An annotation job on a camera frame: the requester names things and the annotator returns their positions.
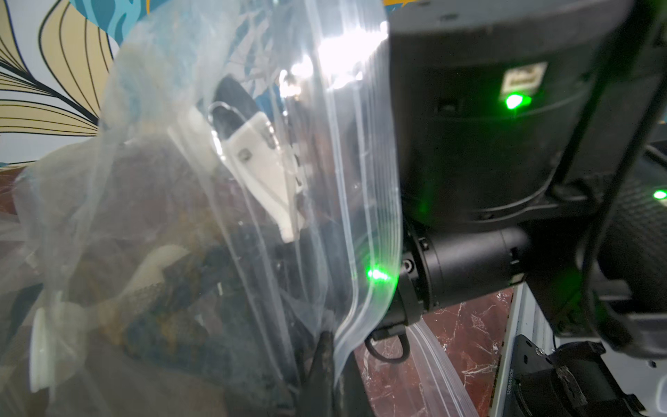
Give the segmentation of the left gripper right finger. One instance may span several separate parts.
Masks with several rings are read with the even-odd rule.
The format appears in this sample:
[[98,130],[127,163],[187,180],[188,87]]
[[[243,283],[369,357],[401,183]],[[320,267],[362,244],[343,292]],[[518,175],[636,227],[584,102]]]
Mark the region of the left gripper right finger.
[[340,415],[375,417],[354,354],[350,354],[340,376]]

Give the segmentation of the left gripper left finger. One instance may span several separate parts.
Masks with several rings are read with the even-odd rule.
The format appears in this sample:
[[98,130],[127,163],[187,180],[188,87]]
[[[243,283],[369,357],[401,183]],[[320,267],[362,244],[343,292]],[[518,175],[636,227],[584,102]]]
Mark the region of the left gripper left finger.
[[321,333],[307,380],[300,391],[296,416],[325,417],[334,413],[334,335]]

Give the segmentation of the clear plastic vacuum bag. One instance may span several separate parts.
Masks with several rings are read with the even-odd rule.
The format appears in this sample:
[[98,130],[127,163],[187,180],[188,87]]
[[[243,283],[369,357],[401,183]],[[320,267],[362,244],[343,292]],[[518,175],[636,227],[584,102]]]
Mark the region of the clear plastic vacuum bag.
[[4,1],[2,415],[476,415],[396,158],[379,1]]

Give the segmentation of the olive tan plaid blanket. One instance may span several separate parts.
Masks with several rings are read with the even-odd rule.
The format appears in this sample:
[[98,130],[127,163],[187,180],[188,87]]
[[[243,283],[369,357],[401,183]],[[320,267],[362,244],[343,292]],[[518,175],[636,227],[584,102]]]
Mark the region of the olive tan plaid blanket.
[[35,170],[59,232],[65,302],[87,317],[87,358],[50,416],[284,416],[295,400],[267,350],[251,290],[264,278],[223,165],[152,138],[53,152]]

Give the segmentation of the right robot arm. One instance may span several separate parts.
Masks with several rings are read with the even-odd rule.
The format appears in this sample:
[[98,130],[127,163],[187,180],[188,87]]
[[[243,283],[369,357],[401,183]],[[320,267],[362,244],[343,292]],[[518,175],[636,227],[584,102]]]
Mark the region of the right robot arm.
[[527,281],[557,335],[665,358],[665,2],[390,7],[403,269],[370,342]]

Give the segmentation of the white vacuum valve cap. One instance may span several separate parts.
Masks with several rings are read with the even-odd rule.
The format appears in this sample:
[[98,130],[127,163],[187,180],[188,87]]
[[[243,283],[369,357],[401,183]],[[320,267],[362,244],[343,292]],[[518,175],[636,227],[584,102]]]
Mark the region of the white vacuum valve cap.
[[59,302],[36,311],[31,330],[30,387],[54,395],[87,358],[87,317],[82,307]]

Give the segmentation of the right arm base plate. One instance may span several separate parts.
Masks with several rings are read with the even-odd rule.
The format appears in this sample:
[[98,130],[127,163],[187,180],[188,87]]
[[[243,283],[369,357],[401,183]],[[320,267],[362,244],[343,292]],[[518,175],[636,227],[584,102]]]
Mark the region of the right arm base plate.
[[515,339],[504,416],[641,416],[645,407],[626,394],[604,363],[600,342],[570,342],[546,354]]

